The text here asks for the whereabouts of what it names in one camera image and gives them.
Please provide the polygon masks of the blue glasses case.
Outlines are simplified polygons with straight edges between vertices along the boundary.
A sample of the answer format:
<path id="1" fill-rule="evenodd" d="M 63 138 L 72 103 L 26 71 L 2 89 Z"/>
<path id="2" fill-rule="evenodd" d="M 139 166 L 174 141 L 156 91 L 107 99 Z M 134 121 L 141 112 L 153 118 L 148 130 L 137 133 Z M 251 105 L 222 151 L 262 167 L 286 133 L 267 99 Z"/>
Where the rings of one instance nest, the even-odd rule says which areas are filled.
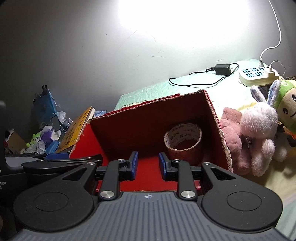
<path id="1" fill-rule="evenodd" d="M 55 153 L 55 151 L 58 149 L 59 147 L 59 141 L 55 140 L 53 142 L 51 142 L 51 144 L 48 145 L 48 147 L 46 148 L 46 153 L 47 154 L 53 154 Z"/>

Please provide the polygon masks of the small green alien toy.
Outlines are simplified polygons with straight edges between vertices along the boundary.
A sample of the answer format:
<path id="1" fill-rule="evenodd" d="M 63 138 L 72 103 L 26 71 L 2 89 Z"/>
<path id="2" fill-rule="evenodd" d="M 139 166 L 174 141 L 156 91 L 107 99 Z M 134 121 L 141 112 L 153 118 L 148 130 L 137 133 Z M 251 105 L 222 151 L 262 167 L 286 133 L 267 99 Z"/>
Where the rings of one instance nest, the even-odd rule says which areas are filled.
<path id="1" fill-rule="evenodd" d="M 29 148 L 30 146 L 38 143 L 42 138 L 42 133 L 41 132 L 38 132 L 38 133 L 34 133 L 32 135 L 32 139 L 29 143 L 26 144 L 26 147 Z"/>

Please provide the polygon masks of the brown packing tape roll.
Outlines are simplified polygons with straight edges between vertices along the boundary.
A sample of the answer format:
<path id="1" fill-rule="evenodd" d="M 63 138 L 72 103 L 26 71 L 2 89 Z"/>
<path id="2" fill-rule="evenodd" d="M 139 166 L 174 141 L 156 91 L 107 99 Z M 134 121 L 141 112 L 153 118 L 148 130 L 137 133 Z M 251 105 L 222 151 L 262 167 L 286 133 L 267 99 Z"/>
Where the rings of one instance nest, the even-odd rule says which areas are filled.
<path id="1" fill-rule="evenodd" d="M 171 160 L 187 161 L 191 166 L 199 166 L 203 160 L 202 130 L 196 124 L 174 126 L 164 135 L 164 143 Z"/>

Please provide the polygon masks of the purple toy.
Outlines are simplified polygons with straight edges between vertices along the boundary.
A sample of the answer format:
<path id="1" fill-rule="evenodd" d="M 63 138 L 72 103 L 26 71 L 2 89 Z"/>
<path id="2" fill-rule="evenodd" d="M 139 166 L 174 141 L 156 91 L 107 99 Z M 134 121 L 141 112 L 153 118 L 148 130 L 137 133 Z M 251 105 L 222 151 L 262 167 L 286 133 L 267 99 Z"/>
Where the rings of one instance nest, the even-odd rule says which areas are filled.
<path id="1" fill-rule="evenodd" d="M 44 142 L 45 146 L 50 145 L 53 142 L 52 131 L 44 132 L 41 137 L 41 140 Z"/>

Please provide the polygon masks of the large red cardboard box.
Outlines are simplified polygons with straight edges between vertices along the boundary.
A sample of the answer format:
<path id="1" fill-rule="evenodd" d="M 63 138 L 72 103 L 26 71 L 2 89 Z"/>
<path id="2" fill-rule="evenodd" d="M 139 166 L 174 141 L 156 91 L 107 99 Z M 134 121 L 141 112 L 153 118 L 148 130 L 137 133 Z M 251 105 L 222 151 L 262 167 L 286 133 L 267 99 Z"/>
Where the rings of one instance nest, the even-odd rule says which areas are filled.
<path id="1" fill-rule="evenodd" d="M 122 191 L 176 190 L 174 181 L 162 179 L 158 154 L 166 152 L 164 135 L 181 123 L 195 123 L 202 131 L 204 161 L 231 170 L 217 114 L 205 90 L 147 101 L 90 120 L 74 145 L 70 158 L 100 154 L 103 164 L 126 159 L 138 152 L 138 167 L 133 181 L 124 181 Z"/>

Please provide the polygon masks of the yellow book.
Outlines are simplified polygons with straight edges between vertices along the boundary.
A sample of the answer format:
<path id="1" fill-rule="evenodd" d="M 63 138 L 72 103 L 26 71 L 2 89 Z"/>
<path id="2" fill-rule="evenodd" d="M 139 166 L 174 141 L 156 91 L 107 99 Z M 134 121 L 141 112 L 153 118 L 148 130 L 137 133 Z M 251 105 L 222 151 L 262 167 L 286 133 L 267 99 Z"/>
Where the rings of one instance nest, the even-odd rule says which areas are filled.
<path id="1" fill-rule="evenodd" d="M 93 117 L 94 112 L 95 108 L 90 106 L 74 120 L 62 138 L 62 141 L 60 142 L 60 145 L 57 149 L 57 153 L 65 152 L 67 149 L 75 145 L 80 134 L 82 133 L 85 124 Z"/>

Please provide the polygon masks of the blue bag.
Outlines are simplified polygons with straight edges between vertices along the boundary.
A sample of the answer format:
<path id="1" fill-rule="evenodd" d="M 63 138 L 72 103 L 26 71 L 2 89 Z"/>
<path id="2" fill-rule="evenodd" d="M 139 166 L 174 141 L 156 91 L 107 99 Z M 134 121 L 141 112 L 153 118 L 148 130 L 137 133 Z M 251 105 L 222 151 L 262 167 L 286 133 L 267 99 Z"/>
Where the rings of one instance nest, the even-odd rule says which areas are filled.
<path id="1" fill-rule="evenodd" d="M 35 93 L 33 112 L 37 118 L 39 128 L 49 124 L 56 115 L 57 105 L 47 85 L 42 86 L 41 93 Z"/>

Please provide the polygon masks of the pink plush toy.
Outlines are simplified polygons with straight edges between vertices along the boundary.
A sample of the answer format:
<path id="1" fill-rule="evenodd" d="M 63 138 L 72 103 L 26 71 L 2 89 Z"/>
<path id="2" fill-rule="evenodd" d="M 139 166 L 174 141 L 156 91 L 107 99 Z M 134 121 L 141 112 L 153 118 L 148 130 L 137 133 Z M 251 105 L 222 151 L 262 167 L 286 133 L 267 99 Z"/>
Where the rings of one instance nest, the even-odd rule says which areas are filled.
<path id="1" fill-rule="evenodd" d="M 238 110 L 225 107 L 220 125 L 230 150 L 234 173 L 246 175 L 251 171 L 251 155 L 248 140 L 241 132 L 241 117 L 242 113 Z"/>

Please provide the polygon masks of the light green patterned pillow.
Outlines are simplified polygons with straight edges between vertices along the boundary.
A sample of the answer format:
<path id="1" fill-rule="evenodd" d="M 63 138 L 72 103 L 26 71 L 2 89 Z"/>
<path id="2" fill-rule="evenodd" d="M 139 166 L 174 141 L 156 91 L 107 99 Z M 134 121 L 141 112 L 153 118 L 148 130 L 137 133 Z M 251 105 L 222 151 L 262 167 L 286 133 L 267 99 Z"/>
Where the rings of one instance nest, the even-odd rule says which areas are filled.
<path id="1" fill-rule="evenodd" d="M 123 94 L 117 102 L 114 110 L 119 110 L 125 106 L 130 106 L 136 103 L 142 103 L 144 101 L 150 101 L 174 94 L 187 94 L 196 92 L 202 89 L 202 87 L 182 87 L 173 86 L 168 82 L 162 82 L 154 84 L 133 92 Z"/>

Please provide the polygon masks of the white bunny plush toy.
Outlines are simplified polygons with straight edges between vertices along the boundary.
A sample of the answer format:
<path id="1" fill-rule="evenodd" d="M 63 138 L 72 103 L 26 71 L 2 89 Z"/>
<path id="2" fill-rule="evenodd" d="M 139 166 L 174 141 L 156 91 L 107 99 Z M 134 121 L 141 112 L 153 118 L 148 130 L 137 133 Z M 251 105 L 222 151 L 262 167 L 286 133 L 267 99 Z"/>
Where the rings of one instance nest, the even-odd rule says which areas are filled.
<path id="1" fill-rule="evenodd" d="M 282 135 L 277 137 L 278 113 L 268 103 L 259 88 L 253 85 L 250 89 L 257 103 L 244 111 L 240 126 L 242 134 L 250 141 L 251 171 L 254 176 L 262 176 L 272 159 L 282 162 L 288 150 L 281 143 Z"/>

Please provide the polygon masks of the white power strip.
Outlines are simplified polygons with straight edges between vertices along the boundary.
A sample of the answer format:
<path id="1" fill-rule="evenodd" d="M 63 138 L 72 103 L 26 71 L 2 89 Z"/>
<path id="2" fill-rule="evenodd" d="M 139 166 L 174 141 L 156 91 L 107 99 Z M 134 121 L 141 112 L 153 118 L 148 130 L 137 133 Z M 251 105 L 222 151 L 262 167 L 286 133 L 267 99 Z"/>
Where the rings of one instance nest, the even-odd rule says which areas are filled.
<path id="1" fill-rule="evenodd" d="M 239 71 L 239 80 L 246 87 L 270 85 L 279 77 L 279 73 L 270 66 L 245 68 Z"/>

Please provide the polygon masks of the green cup plush toy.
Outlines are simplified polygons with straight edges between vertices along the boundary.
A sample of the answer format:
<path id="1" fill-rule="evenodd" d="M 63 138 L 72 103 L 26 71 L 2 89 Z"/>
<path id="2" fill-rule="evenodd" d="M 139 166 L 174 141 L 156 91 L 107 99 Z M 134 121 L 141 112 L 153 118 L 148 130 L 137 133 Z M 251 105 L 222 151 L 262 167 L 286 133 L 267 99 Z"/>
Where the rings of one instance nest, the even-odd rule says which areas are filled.
<path id="1" fill-rule="evenodd" d="M 267 103 L 278 114 L 278 121 L 289 130 L 287 141 L 295 147 L 295 80 L 275 80 L 269 88 Z"/>

